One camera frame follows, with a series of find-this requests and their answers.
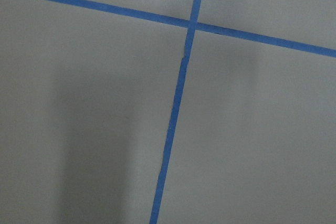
blue tape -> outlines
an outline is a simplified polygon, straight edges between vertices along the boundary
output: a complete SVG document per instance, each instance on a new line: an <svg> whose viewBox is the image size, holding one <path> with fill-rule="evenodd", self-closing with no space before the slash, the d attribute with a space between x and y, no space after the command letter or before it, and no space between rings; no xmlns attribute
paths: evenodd
<svg viewBox="0 0 336 224"><path fill-rule="evenodd" d="M177 79L173 108L172 108L171 117L169 120L169 126L168 126L167 135L166 135L166 142L165 142L164 150L163 150L161 170L160 170L157 185L156 185L151 219L149 222L150 224L156 224L158 217L159 217L163 189L164 189L164 184L165 184L165 180L167 176L170 154L171 154L171 150L173 146L173 140L174 140L175 129L176 129L176 124L177 124L178 112L180 110L185 77L187 73L187 68L188 68L192 46L193 46L200 6L201 6L201 0L194 0L192 11L190 14L190 22L188 26L188 31L187 31L187 35L185 38L184 57L181 61L180 71L178 73L179 77Z"/></svg>
<svg viewBox="0 0 336 224"><path fill-rule="evenodd" d="M224 28L224 27L219 27L219 26L213 26L213 25L208 25L208 24L203 24L203 23L197 23L196 29L200 31L206 31L208 33L221 34L225 36L246 39L246 40L261 42L261 43L270 44L274 46L286 47L290 49L311 52L313 54L325 55L325 56L336 58L336 50L330 49L330 48L318 47L318 46L313 46L313 45L295 42L291 40L279 39L279 38L269 37L269 36L260 35L260 34L253 34L253 33L249 33L246 31L239 31L239 30L234 30L234 29L229 29L229 28Z"/></svg>
<svg viewBox="0 0 336 224"><path fill-rule="evenodd" d="M133 17L133 18L140 18L140 19L146 19L154 22L159 23L165 23L169 25L179 26L179 27L188 27L189 21L180 19L180 18L174 18L174 17L168 17L160 14L155 13L148 13L143 12L141 10L134 10L129 8L123 8L115 5L109 5L109 4L103 4L98 3L94 1L88 1L88 0L47 0L67 5L74 5L79 7L84 7L87 9L93 9L93 10L99 10L102 12L107 13L114 13L119 14L123 16Z"/></svg>

floor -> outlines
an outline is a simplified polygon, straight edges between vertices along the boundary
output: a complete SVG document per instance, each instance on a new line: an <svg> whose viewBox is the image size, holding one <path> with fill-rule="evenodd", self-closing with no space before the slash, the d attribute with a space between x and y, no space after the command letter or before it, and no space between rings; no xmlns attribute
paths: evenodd
<svg viewBox="0 0 336 224"><path fill-rule="evenodd" d="M334 0L0 0L1 223L336 222Z"/></svg>

